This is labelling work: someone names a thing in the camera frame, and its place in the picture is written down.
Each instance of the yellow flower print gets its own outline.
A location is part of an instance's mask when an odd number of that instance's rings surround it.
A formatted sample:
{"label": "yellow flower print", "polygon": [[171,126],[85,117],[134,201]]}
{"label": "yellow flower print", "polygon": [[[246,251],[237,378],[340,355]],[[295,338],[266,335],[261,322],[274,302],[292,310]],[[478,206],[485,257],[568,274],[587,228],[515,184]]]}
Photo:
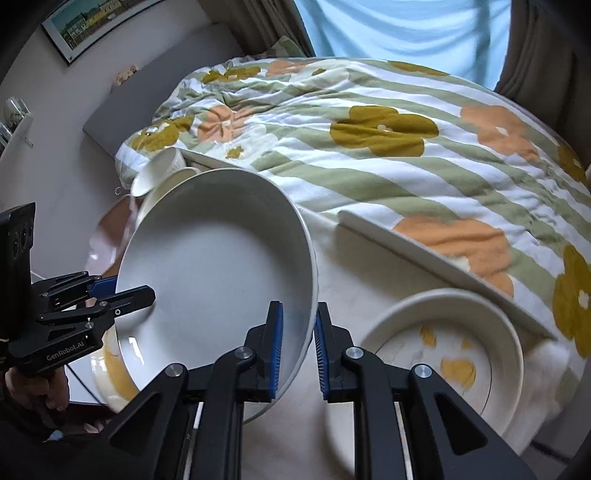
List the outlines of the yellow flower print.
{"label": "yellow flower print", "polygon": [[193,115],[161,120],[144,128],[131,142],[131,148],[138,151],[143,149],[148,152],[156,152],[170,147],[177,142],[180,132],[189,131],[193,120]]}
{"label": "yellow flower print", "polygon": [[574,180],[580,181],[587,185],[585,169],[583,168],[583,165],[581,164],[577,154],[568,145],[558,145],[558,164]]}
{"label": "yellow flower print", "polygon": [[238,145],[237,147],[231,148],[226,154],[226,158],[233,158],[234,160],[240,158],[240,155],[244,152],[244,149]]}
{"label": "yellow flower print", "polygon": [[209,70],[209,73],[203,77],[203,83],[210,83],[218,80],[220,82],[235,82],[236,80],[245,80],[250,77],[256,77],[261,72],[259,67],[233,67],[227,69],[225,73],[219,73],[217,70]]}
{"label": "yellow flower print", "polygon": [[405,61],[389,61],[388,62],[393,67],[396,67],[401,70],[406,70],[407,72],[420,72],[426,73],[427,75],[435,75],[438,77],[447,77],[449,76],[448,73],[440,72],[439,70],[430,69],[429,67],[422,67],[420,65],[415,65],[414,63],[406,63]]}
{"label": "yellow flower print", "polygon": [[423,345],[435,348],[437,346],[437,335],[431,327],[424,326],[419,332]]}
{"label": "yellow flower print", "polygon": [[572,245],[564,247],[564,274],[554,284],[552,312],[558,330],[572,340],[579,355],[591,355],[591,272],[589,266]]}
{"label": "yellow flower print", "polygon": [[447,382],[459,383],[462,388],[470,390],[476,381],[476,367],[467,358],[442,358],[441,376]]}
{"label": "yellow flower print", "polygon": [[433,120],[385,106],[354,106],[349,118],[331,124],[330,136],[347,148],[369,148],[378,157],[420,157],[423,138],[438,136]]}

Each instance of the curtain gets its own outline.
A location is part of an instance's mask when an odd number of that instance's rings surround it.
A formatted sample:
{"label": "curtain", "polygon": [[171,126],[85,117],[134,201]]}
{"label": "curtain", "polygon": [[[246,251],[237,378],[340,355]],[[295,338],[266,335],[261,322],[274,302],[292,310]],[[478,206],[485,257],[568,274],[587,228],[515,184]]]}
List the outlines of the curtain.
{"label": "curtain", "polygon": [[493,89],[511,0],[295,0],[319,57],[406,61]]}
{"label": "curtain", "polygon": [[271,48],[282,35],[309,57],[314,49],[294,0],[199,0],[212,23],[228,25],[247,54]]}
{"label": "curtain", "polygon": [[512,0],[509,47],[495,91],[532,112],[591,163],[591,68],[548,15]]}

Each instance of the white tray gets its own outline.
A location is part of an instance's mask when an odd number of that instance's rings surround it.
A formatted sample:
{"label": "white tray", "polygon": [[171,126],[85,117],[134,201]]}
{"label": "white tray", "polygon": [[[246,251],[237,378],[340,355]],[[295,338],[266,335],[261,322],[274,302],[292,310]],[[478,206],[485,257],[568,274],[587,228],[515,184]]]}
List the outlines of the white tray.
{"label": "white tray", "polygon": [[489,285],[474,273],[455,266],[444,255],[426,248],[412,238],[387,230],[378,223],[346,210],[339,212],[339,223],[410,260],[451,285],[473,291],[489,299],[500,307],[513,322],[524,329],[556,340],[553,332],[538,323],[528,312],[513,302],[510,296]]}

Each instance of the picture frame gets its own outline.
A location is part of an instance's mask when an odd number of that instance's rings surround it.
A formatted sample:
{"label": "picture frame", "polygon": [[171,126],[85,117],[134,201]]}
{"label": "picture frame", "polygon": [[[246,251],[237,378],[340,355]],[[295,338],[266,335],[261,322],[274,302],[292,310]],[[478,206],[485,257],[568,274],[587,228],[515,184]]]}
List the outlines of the picture frame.
{"label": "picture frame", "polygon": [[115,27],[161,1],[69,0],[42,25],[69,65]]}

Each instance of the headboard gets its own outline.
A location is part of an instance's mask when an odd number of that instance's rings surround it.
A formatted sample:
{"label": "headboard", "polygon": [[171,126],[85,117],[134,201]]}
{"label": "headboard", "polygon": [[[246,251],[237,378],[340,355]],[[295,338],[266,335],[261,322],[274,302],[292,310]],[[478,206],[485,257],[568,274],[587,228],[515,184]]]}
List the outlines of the headboard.
{"label": "headboard", "polygon": [[201,28],[118,86],[82,130],[114,156],[133,132],[150,124],[156,109],[186,74],[242,55],[226,25]]}

